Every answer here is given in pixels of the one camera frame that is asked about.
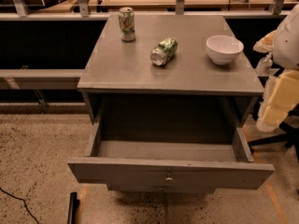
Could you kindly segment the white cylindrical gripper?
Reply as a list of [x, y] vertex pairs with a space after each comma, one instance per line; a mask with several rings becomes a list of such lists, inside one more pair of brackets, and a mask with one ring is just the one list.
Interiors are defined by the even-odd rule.
[[[276, 31], [257, 41], [253, 49], [260, 53], [273, 50]], [[299, 71], [286, 69], [278, 77], [271, 76], [265, 84], [256, 127], [262, 132], [273, 132], [299, 104]]]

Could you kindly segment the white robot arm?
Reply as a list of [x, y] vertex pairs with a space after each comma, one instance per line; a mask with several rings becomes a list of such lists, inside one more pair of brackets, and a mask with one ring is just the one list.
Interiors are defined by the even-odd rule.
[[284, 68], [281, 75], [266, 81], [258, 111], [256, 127], [262, 132], [273, 132], [299, 104], [299, 5], [253, 49], [271, 52], [274, 63]]

